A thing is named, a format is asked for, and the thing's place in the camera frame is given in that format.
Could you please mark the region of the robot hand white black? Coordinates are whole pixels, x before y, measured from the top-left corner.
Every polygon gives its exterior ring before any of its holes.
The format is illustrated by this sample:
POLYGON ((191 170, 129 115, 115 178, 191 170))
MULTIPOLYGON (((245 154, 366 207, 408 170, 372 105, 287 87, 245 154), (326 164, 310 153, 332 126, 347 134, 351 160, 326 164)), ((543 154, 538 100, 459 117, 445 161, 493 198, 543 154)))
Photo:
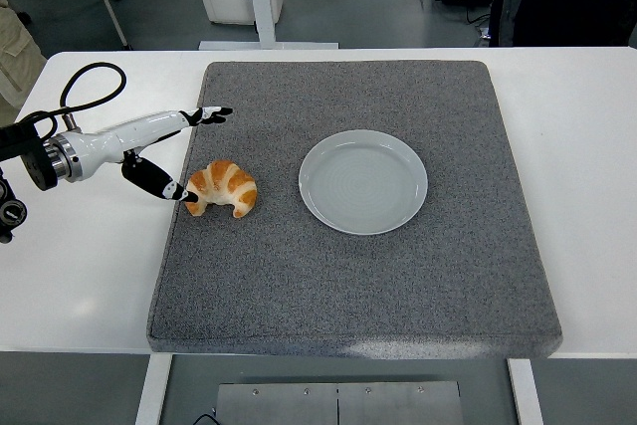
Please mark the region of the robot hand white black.
POLYGON ((205 106, 194 111, 172 110, 143 116, 96 133, 65 132, 54 143, 66 155, 68 180, 93 176, 105 163, 116 163, 122 176, 133 185, 160 199, 195 202, 198 196, 185 189, 167 172, 140 156, 148 146, 163 141, 187 127, 222 123, 233 110, 205 106))

